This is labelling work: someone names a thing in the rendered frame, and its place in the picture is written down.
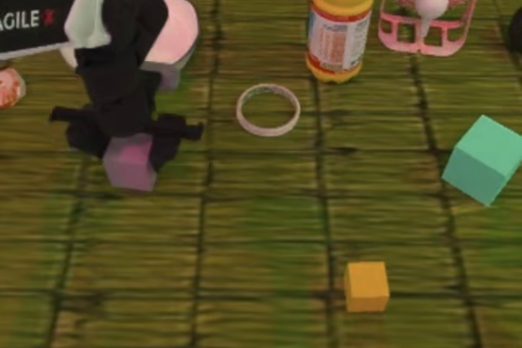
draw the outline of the yellow block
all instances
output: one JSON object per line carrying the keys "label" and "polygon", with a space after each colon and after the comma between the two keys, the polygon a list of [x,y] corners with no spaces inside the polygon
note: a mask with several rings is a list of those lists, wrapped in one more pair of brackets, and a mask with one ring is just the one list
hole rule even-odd
{"label": "yellow block", "polygon": [[384,311],[390,299],[384,262],[349,262],[344,274],[344,291],[348,312]]}

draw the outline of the white tape strip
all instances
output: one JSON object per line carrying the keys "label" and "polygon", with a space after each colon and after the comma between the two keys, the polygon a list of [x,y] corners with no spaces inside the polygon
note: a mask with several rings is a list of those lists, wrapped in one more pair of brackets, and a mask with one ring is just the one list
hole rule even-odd
{"label": "white tape strip", "polygon": [[[290,101],[292,106],[294,106],[294,116],[283,126],[278,126],[277,128],[263,128],[261,126],[255,126],[254,124],[246,120],[245,116],[243,115],[243,105],[246,101],[248,101],[254,95],[267,93],[282,95]],[[274,85],[270,83],[262,83],[260,85],[255,85],[246,90],[243,94],[241,94],[241,97],[239,97],[239,99],[237,100],[236,117],[239,121],[239,124],[241,125],[241,127],[243,127],[244,130],[257,136],[270,138],[286,134],[295,127],[299,119],[299,116],[301,116],[301,104],[299,103],[299,100],[297,99],[295,94],[284,86]]]}

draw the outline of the juice bottle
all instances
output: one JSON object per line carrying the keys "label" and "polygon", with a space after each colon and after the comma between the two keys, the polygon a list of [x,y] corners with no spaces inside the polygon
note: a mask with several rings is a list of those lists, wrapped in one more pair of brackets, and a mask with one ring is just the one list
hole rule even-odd
{"label": "juice bottle", "polygon": [[359,73],[374,0],[312,0],[306,62],[320,81]]}

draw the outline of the teal block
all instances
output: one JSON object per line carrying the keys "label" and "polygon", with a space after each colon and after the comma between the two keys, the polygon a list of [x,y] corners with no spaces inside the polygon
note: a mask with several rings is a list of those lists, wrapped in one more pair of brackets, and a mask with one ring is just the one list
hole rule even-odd
{"label": "teal block", "polygon": [[480,116],[454,147],[442,179],[491,205],[522,161],[522,137]]}

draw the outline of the bottle base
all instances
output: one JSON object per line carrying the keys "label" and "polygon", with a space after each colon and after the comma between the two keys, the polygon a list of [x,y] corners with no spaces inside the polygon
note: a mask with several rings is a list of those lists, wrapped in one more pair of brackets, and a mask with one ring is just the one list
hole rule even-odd
{"label": "bottle base", "polygon": [[307,68],[310,70],[310,72],[312,73],[314,78],[317,79],[318,81],[322,81],[324,83],[337,83],[337,84],[345,83],[347,81],[350,81],[354,77],[356,77],[362,69],[362,62],[361,62],[356,68],[354,68],[349,73],[325,73],[325,72],[321,71],[320,69],[317,69],[316,67],[314,67],[308,60],[307,56],[306,56],[306,62],[307,62]]}

